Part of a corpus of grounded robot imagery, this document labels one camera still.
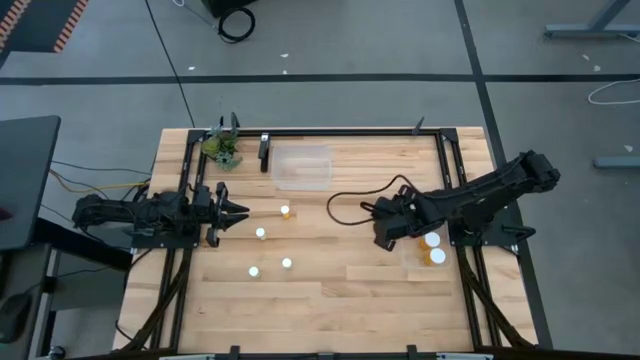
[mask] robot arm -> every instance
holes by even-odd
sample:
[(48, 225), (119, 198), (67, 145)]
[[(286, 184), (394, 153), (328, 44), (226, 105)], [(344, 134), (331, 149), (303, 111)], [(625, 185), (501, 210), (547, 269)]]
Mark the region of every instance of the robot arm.
[(456, 189), (421, 193), (403, 185), (392, 199), (380, 197), (361, 207), (374, 219), (374, 242), (392, 251), (395, 240), (424, 235), (445, 221), (480, 236), (496, 212), (523, 194), (550, 191), (559, 179), (544, 155), (529, 151)]

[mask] black floor line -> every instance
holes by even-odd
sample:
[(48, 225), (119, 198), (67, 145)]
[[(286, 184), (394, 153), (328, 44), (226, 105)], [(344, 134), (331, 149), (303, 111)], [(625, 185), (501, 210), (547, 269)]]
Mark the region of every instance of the black floor line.
[[(491, 99), (489, 97), (489, 91), (487, 90), (486, 79), (482, 73), (482, 67), (480, 66), (480, 59), (476, 50), (476, 45), (473, 41), (473, 34), (471, 31), (471, 24), (467, 17), (467, 11), (464, 7), (463, 0), (455, 0), (456, 12), (458, 13), (458, 19), (460, 20), (460, 28), (462, 30), (462, 36), (467, 48), (467, 54), (469, 56), (469, 62), (471, 63), (471, 70), (475, 77), (476, 88), (478, 90), (478, 97), (482, 106), (482, 112), (484, 114), (485, 123), (487, 126), (487, 132), (489, 134), (489, 141), (491, 148), (493, 149), (493, 155), (498, 166), (506, 163), (506, 157), (504, 148), (502, 147), (502, 141), (500, 140), (500, 133), (498, 132), (498, 124), (496, 123), (495, 115), (493, 113), (493, 107), (491, 106)], [(517, 224), (522, 224), (522, 217), (518, 209), (517, 203), (509, 206), (510, 215), (513, 221)], [(533, 268), (533, 261), (531, 259), (531, 253), (529, 251), (529, 245), (526, 240), (523, 240), (519, 244), (520, 256), (518, 257), (519, 264), (522, 271), (522, 277), (525, 283), (525, 291), (527, 299), (529, 301), (529, 307), (531, 308), (531, 315), (533, 317), (534, 327), (536, 335), (538, 337), (538, 343), (542, 348), (551, 349), (553, 344), (551, 342), (551, 334), (549, 332), (549, 325), (544, 313), (544, 307), (542, 305), (542, 297), (540, 295), (540, 289), (538, 288), (537, 279), (535, 277), (535, 271)]]
[[(0, 68), (6, 60), (0, 54)], [(571, 83), (639, 79), (640, 74), (483, 75), (483, 74), (299, 74), (181, 76), (182, 84), (314, 83), (314, 82), (456, 82), (456, 83)], [(173, 76), (0, 77), (4, 86), (154, 85), (177, 84)]]

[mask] white cable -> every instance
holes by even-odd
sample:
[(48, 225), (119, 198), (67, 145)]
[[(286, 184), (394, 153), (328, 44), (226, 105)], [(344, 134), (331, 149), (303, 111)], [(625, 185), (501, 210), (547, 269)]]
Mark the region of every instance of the white cable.
[[(632, 38), (629, 35), (620, 34), (620, 36), (640, 44), (640, 40)], [(619, 85), (619, 84), (630, 84), (630, 83), (635, 83), (635, 82), (639, 82), (639, 81), (640, 81), (640, 79), (624, 80), (624, 81), (616, 81), (616, 82), (613, 82), (611, 84), (607, 84), (607, 85), (605, 85), (603, 87), (600, 87), (600, 88), (592, 91), (591, 94), (589, 94), (589, 96), (587, 97), (587, 101), (589, 101), (589, 104), (592, 104), (592, 105), (630, 105), (630, 104), (640, 104), (640, 99), (638, 99), (638, 100), (629, 100), (629, 101), (606, 101), (606, 102), (595, 101), (595, 100), (592, 99), (593, 95), (599, 93), (600, 91), (602, 91), (604, 89), (608, 89), (608, 88), (610, 88), (612, 86), (616, 86), (616, 85)]]

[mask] wooden tabletop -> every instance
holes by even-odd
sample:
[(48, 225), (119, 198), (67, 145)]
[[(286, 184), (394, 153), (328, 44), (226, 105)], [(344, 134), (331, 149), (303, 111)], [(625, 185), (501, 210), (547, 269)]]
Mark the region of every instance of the wooden tabletop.
[[(163, 131), (152, 193), (176, 190), (187, 131)], [(462, 127), (458, 134), (469, 180), (492, 171), (483, 129)], [(373, 244), (371, 223), (342, 226), (325, 209), (333, 193), (378, 189), (396, 174), (406, 175), (422, 191), (443, 188), (433, 138), (304, 136), (271, 141), (272, 148), (293, 145), (329, 146), (333, 175), (328, 190), (278, 190), (269, 173), (260, 173), (258, 138), (239, 141), (244, 161), (233, 171), (207, 164), (205, 184), (215, 189), (224, 181), (229, 200), (251, 212), (249, 219), (219, 234), (220, 247), (210, 248), (202, 240), (195, 251), (179, 351), (227, 353), (231, 345), (240, 345), (243, 353), (404, 352), (408, 344), (418, 351), (472, 350), (457, 260), (447, 245), (444, 266), (419, 267), (415, 240), (384, 251)], [(453, 169), (450, 150), (447, 146)], [(191, 183), (197, 159), (194, 154)], [(400, 185), (382, 195), (392, 195)], [(332, 209), (343, 221), (364, 219), (368, 214), (358, 204), (376, 196), (338, 198)], [(290, 219), (280, 215), (282, 205), (291, 208)], [(256, 238), (258, 227), (265, 228), (267, 240)], [(447, 243), (446, 229), (438, 233)], [(495, 247), (483, 252), (496, 304), (522, 336), (536, 342), (516, 258)], [(293, 261), (290, 270), (281, 266), (285, 257)], [(131, 335), (157, 302), (164, 258), (165, 251), (156, 249), (129, 275), (120, 326)], [(257, 279), (248, 274), (252, 266), (261, 271)], [(484, 311), (477, 306), (487, 343)], [(167, 312), (164, 345), (171, 319), (173, 309)], [(116, 334), (114, 348), (126, 342)]]

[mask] green plant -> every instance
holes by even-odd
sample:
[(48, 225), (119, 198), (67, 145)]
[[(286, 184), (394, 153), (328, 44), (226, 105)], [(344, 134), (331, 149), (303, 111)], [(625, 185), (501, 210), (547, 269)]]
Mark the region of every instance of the green plant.
[(222, 126), (212, 127), (210, 137), (202, 143), (202, 152), (212, 158), (218, 167), (224, 171), (231, 171), (242, 162), (242, 157), (236, 157), (237, 130), (225, 132)]

